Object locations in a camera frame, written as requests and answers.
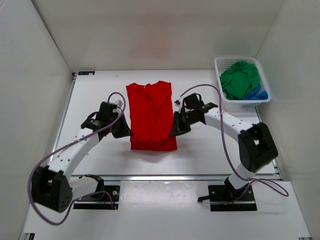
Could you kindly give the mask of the red t shirt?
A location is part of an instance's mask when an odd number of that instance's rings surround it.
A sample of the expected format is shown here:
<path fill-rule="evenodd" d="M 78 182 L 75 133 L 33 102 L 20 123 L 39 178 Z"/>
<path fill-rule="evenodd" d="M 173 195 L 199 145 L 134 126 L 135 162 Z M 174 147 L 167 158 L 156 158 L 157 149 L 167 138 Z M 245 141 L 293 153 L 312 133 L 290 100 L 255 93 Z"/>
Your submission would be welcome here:
<path fill-rule="evenodd" d="M 172 84 L 158 81 L 126 86 L 129 102 L 130 149 L 135 151 L 176 151 L 177 140 L 170 137 L 173 126 Z"/>

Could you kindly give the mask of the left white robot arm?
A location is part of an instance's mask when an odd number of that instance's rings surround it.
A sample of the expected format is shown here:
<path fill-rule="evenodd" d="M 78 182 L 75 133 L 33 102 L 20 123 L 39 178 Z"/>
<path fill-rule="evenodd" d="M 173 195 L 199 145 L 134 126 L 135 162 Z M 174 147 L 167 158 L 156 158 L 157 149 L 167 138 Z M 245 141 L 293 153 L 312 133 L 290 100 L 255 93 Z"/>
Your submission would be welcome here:
<path fill-rule="evenodd" d="M 99 199 L 106 194 L 103 179 L 94 174 L 77 178 L 72 175 L 92 148 L 108 134 L 114 138 L 133 135 L 124 110 L 126 103 L 103 101 L 97 112 L 81 124 L 72 142 L 61 147 L 52 161 L 36 166 L 28 181 L 28 197 L 32 205 L 40 204 L 58 213 L 64 212 L 74 200 L 91 196 Z"/>

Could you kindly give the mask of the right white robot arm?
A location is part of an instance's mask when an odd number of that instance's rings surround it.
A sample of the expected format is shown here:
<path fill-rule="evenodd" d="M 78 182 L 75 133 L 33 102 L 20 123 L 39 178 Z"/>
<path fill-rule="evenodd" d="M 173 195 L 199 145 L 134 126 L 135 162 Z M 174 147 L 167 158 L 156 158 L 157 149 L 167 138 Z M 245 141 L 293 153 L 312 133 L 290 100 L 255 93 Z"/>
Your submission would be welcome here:
<path fill-rule="evenodd" d="M 170 137 L 191 131 L 191 125 L 203 123 L 220 130 L 221 136 L 228 135 L 238 143 L 240 164 L 224 181 L 224 195 L 236 200 L 256 173 L 278 156 L 276 144 L 268 126 L 263 123 L 243 121 L 220 109 L 212 102 L 205 104 L 198 93 L 193 93 L 175 102 L 178 110 L 173 113 Z"/>

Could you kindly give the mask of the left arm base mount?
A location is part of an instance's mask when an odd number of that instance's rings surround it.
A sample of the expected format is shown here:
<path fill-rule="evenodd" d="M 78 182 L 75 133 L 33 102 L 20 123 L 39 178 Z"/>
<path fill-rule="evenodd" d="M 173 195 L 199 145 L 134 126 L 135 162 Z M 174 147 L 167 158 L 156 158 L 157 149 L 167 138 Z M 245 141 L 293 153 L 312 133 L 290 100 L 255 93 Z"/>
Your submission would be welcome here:
<path fill-rule="evenodd" d="M 107 185 L 104 179 L 97 175 L 87 174 L 85 177 L 95 180 L 97 187 L 94 194 L 76 200 L 73 208 L 75 210 L 118 210 L 121 186 Z"/>

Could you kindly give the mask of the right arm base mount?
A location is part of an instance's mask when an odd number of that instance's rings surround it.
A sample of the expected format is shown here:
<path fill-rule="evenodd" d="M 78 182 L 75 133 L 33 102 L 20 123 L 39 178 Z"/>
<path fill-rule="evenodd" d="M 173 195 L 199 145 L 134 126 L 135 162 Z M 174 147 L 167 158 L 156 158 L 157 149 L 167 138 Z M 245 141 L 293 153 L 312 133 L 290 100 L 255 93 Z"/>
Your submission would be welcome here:
<path fill-rule="evenodd" d="M 255 212 L 258 210 L 251 185 L 231 190 L 224 183 L 210 183 L 208 194 L 200 196 L 198 203 L 209 201 L 211 212 Z"/>

